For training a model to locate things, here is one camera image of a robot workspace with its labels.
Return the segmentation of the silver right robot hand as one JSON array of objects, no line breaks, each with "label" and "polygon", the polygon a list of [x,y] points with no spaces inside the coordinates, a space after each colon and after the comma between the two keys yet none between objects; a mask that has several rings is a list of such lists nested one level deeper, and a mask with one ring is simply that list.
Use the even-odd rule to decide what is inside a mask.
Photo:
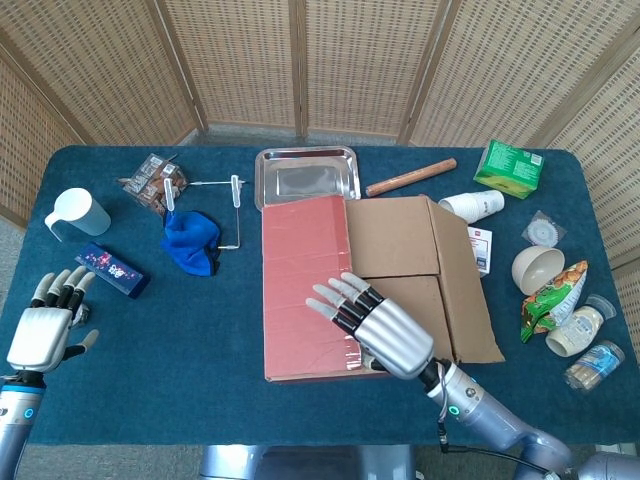
[{"label": "silver right robot hand", "polygon": [[434,357],[434,339],[395,301],[351,272],[315,284],[306,305],[353,338],[381,367],[403,380]]}]

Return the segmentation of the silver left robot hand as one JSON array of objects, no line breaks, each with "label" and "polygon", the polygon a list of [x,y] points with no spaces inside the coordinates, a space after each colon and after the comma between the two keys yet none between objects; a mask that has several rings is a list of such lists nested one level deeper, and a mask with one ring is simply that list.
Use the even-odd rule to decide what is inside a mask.
[{"label": "silver left robot hand", "polygon": [[93,329],[76,344],[69,342],[76,320],[95,274],[84,266],[45,274],[39,281],[16,327],[7,361],[21,372],[49,373],[59,364],[86,353],[99,338]]}]

